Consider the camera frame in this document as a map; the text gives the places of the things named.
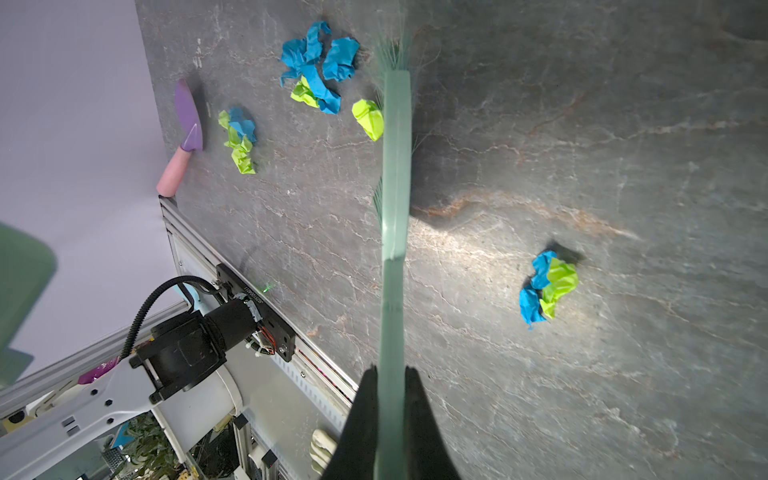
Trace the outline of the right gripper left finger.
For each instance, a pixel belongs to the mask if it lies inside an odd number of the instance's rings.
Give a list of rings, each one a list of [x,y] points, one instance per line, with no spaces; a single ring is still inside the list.
[[[371,366],[362,376],[337,448],[321,476],[322,480],[374,478],[379,422],[377,385],[377,367]]]

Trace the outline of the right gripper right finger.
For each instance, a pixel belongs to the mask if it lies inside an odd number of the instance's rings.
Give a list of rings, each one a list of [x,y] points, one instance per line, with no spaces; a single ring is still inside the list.
[[[404,442],[409,479],[459,480],[418,371],[405,370]]]

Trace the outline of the mint green hand brush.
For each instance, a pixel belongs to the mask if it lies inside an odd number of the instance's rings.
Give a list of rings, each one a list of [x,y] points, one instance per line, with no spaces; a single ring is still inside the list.
[[[404,264],[412,163],[410,40],[404,33],[376,50],[383,80],[383,157],[378,210],[381,217],[382,293],[377,365],[376,479],[405,479]]]

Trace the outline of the mint green dustpan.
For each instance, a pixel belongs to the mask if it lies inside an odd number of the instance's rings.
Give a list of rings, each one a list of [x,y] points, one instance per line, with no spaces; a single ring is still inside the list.
[[[15,383],[34,357],[11,343],[57,269],[54,251],[1,224],[1,388]]]

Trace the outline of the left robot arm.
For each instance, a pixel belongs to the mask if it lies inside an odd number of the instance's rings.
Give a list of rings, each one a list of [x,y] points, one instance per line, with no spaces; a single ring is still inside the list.
[[[174,286],[194,285],[214,297],[207,314],[195,308],[160,326],[156,338],[135,345],[157,299]],[[262,319],[257,299],[237,293],[224,299],[206,280],[172,278],[141,305],[114,368],[72,399],[1,439],[1,476],[34,479],[86,443],[150,411],[181,391],[197,386],[226,362],[226,354],[257,331]]]

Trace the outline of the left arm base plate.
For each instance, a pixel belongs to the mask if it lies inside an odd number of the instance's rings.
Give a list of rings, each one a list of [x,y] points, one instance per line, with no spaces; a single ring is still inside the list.
[[[296,332],[261,294],[251,288],[235,271],[224,263],[216,266],[217,280],[227,301],[240,300],[254,317],[254,332],[245,340],[246,347],[259,356],[277,356],[289,363],[296,350]]]

